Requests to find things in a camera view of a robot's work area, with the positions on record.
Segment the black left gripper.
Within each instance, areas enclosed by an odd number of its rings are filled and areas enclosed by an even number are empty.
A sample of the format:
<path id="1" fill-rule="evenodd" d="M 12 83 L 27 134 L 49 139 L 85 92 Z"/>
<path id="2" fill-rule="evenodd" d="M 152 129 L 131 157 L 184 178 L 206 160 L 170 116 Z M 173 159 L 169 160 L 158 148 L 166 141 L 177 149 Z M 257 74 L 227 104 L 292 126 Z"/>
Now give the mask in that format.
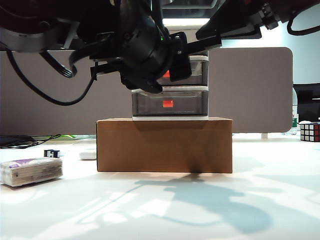
<path id="1" fill-rule="evenodd" d="M 187 79 L 192 74 L 189 56 L 221 46 L 217 36 L 189 43 L 184 32 L 169 34 L 161 17 L 131 16 L 97 22 L 90 28 L 93 49 L 90 59 L 91 80 L 98 74 L 120 73 L 120 80 L 130 90 L 160 93 L 158 83 L 167 71 L 171 81 Z"/>

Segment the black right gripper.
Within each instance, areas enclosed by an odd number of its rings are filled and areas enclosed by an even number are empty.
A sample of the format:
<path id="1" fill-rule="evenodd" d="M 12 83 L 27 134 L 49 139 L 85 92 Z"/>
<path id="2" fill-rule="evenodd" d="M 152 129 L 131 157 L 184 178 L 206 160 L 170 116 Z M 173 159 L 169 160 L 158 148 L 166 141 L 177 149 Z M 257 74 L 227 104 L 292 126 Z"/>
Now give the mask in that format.
<path id="1" fill-rule="evenodd" d="M 198 40 L 220 37 L 223 40 L 260 39 L 262 33 L 258 23 L 250 15 L 236 9 L 220 10 L 197 32 Z"/>

